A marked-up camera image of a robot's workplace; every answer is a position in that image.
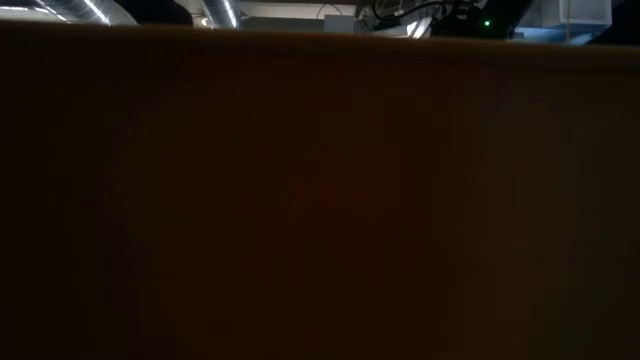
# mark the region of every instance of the electrical cable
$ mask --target electrical cable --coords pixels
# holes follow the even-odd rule
[[[567,1],[567,43],[571,42],[571,0]]]
[[[327,6],[327,5],[329,5],[329,6],[333,7],[334,9],[338,10],[338,12],[340,13],[340,15],[344,15],[344,14],[342,13],[342,10],[340,10],[337,6],[335,6],[335,5],[333,5],[333,4],[322,4],[322,6],[320,6],[320,9],[318,9],[318,13],[316,14],[316,19],[320,19],[320,12],[321,12],[321,11],[322,11],[322,9],[324,9],[324,7],[325,7],[325,6]]]
[[[400,15],[387,15],[387,16],[380,16],[380,14],[378,14],[378,10],[376,9],[376,4],[378,3],[377,0],[373,0],[372,4],[371,4],[371,11],[373,12],[373,16],[376,17],[376,19],[380,20],[380,21],[390,21],[390,20],[398,20],[401,19],[409,14],[412,14],[420,9],[424,9],[427,8],[429,6],[440,6],[440,8],[442,9],[442,13],[443,15],[440,17],[440,19],[443,19],[447,16],[453,15],[455,14],[455,12],[458,10],[458,8],[460,7],[460,5],[462,3],[470,3],[473,4],[472,1],[469,0],[454,0],[453,6],[451,7],[451,11],[447,11],[447,6],[445,5],[445,1],[443,0],[428,0],[418,6],[415,6],[405,12],[403,12]]]
[[[422,4],[418,5],[418,6],[415,6],[415,7],[411,8],[411,9],[403,12],[400,15],[387,15],[387,16],[380,16],[380,14],[378,14],[378,11],[376,10],[376,3],[377,3],[377,1],[373,0],[373,4],[371,5],[371,11],[373,12],[373,16],[375,16],[376,19],[378,19],[380,21],[398,20],[398,19],[401,19],[401,18],[403,18],[403,17],[405,17],[405,16],[407,16],[409,14],[412,14],[412,13],[414,13],[414,12],[420,10],[420,9],[424,9],[424,8],[429,7],[429,6],[435,6],[435,5],[440,6],[442,9],[444,9],[443,11],[445,12],[445,15],[443,15],[443,17],[447,16],[446,15],[447,14],[447,11],[446,11],[447,7],[444,4],[444,1],[442,1],[442,0],[429,0],[427,2],[424,2],[424,3],[422,3]]]

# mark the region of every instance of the cardboard surface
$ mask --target cardboard surface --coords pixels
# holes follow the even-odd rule
[[[639,51],[0,33],[11,357],[640,356]]]

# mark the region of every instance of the ventilation duct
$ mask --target ventilation duct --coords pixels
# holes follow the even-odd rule
[[[237,29],[240,27],[240,11],[236,0],[202,0],[204,13],[214,28]]]
[[[36,0],[67,23],[135,25],[136,21],[113,0]]]

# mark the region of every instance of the metal pipe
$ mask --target metal pipe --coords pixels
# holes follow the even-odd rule
[[[67,23],[135,25],[136,21],[113,0],[36,0],[40,6]]]
[[[240,10],[235,0],[202,0],[202,5],[213,27],[218,29],[240,27]]]

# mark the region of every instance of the white box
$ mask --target white box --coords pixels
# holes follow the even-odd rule
[[[592,31],[611,26],[611,0],[542,0],[542,27],[565,27],[569,1],[572,29]]]

